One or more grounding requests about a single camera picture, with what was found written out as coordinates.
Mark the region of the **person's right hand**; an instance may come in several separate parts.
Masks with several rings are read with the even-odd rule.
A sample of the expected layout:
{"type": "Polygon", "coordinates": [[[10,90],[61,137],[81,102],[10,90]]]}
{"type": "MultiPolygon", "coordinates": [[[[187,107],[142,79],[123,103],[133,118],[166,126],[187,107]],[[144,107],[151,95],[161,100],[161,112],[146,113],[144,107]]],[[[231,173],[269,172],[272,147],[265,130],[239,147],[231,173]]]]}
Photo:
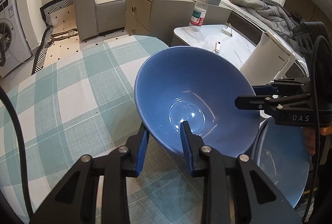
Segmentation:
{"type": "MultiPolygon", "coordinates": [[[[315,154],[315,147],[316,147],[316,132],[313,128],[303,128],[303,135],[304,135],[304,142],[307,151],[311,154],[315,154]]],[[[326,128],[320,128],[320,133],[323,136],[328,136],[332,134],[332,126],[326,128]]]]}

